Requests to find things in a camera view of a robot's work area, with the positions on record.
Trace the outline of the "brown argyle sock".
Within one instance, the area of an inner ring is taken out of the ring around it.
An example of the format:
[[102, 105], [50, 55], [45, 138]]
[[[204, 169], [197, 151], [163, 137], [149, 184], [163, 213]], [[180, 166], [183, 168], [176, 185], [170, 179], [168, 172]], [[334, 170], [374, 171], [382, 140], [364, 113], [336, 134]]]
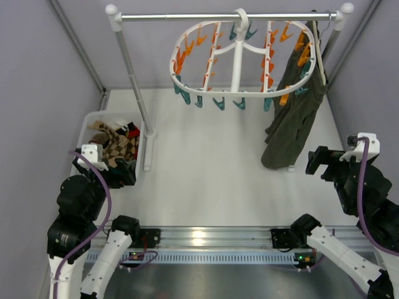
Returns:
[[113, 128], [108, 126], [101, 120], [96, 120], [93, 124], [87, 125], [87, 129], [97, 130], [105, 133], [109, 133], [113, 131]]
[[126, 160], [133, 161], [137, 159], [140, 137], [130, 139], [127, 144]]
[[125, 157], [129, 140], [106, 124], [102, 125], [102, 129], [109, 137], [109, 143], [105, 148], [103, 156], [111, 167], [116, 167], [115, 160]]

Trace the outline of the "white clip hanger frame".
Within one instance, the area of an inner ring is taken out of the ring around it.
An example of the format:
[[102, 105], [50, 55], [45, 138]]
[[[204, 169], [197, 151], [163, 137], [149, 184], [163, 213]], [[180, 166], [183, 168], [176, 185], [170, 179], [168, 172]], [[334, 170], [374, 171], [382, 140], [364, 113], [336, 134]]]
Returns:
[[[268, 21], [266, 25], [266, 36], [262, 47], [251, 45], [248, 41], [256, 33], [251, 29], [252, 22], [243, 9], [236, 10], [239, 16], [238, 21], [233, 21], [229, 34], [229, 43], [222, 45], [223, 21], [204, 21], [186, 30], [175, 44], [175, 49], [171, 55], [169, 70], [173, 82], [173, 89], [183, 101], [189, 105], [194, 103], [198, 108], [203, 106], [206, 97], [212, 99], [213, 103], [224, 110], [226, 99], [232, 98], [233, 104], [240, 110], [246, 109], [246, 99], [261, 98], [264, 102], [264, 111], [268, 111], [271, 100], [275, 97], [279, 99], [279, 104], [284, 106], [290, 95], [300, 95], [308, 91], [306, 83], [310, 80], [317, 66], [319, 56], [319, 35], [316, 24], [311, 22], [306, 25], [299, 21], [288, 20], [282, 32], [273, 29], [273, 22]], [[296, 27], [300, 30], [295, 51], [299, 57], [294, 62], [294, 66], [299, 68], [298, 78], [292, 79], [282, 87], [274, 90], [274, 79], [272, 71], [274, 64], [272, 59], [275, 54], [274, 44], [285, 42], [291, 37], [288, 30]], [[206, 68], [203, 75], [203, 83], [199, 88], [189, 87], [182, 79], [183, 67], [195, 49], [201, 47], [205, 42], [210, 43], [209, 56], [206, 61]], [[231, 74], [231, 84], [229, 90], [217, 91], [211, 86], [211, 79], [215, 75], [215, 65], [221, 60], [222, 55], [227, 53], [233, 55], [233, 65]], [[241, 77], [244, 53], [250, 52], [261, 57], [261, 89], [258, 92], [249, 92], [241, 89]]]

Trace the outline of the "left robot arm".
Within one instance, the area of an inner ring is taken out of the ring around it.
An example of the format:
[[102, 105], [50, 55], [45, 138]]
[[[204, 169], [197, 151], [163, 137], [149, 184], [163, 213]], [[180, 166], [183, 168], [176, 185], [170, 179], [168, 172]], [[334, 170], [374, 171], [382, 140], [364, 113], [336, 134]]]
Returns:
[[117, 159], [116, 168], [93, 163], [74, 151], [77, 174], [68, 177], [57, 197], [59, 214], [47, 231], [50, 265], [49, 298], [103, 298], [122, 254], [142, 236], [140, 222], [129, 216], [112, 220], [105, 247], [85, 277], [83, 269], [92, 240], [110, 220], [112, 188], [135, 184], [135, 161]]

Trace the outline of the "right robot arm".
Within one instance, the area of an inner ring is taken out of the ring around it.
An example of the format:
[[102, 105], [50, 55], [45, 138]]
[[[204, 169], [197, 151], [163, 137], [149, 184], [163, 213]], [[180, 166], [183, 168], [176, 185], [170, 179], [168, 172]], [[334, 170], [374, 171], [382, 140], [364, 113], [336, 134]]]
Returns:
[[343, 212], [357, 218], [357, 228], [383, 261], [369, 262], [339, 241], [320, 221], [304, 214], [289, 233], [296, 246], [320, 252], [343, 270], [367, 298], [398, 298], [398, 204], [388, 198], [392, 183], [373, 165], [373, 159], [344, 160], [343, 151], [320, 146], [308, 154], [306, 174], [327, 168], [321, 179], [332, 182]]

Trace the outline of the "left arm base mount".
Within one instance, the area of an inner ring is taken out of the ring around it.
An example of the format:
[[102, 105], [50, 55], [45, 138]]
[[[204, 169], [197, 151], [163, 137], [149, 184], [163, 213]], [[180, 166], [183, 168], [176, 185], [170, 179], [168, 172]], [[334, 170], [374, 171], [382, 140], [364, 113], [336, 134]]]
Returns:
[[152, 228], [141, 228], [140, 236], [137, 242], [139, 249], [155, 249], [158, 247], [161, 239], [161, 230]]

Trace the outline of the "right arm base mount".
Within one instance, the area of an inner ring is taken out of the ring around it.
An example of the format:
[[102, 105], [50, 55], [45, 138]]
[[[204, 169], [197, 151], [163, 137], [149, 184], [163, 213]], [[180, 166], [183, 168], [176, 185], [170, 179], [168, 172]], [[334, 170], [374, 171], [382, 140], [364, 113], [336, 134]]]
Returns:
[[296, 248], [296, 241], [290, 235], [289, 229], [271, 229], [272, 247], [282, 252]]

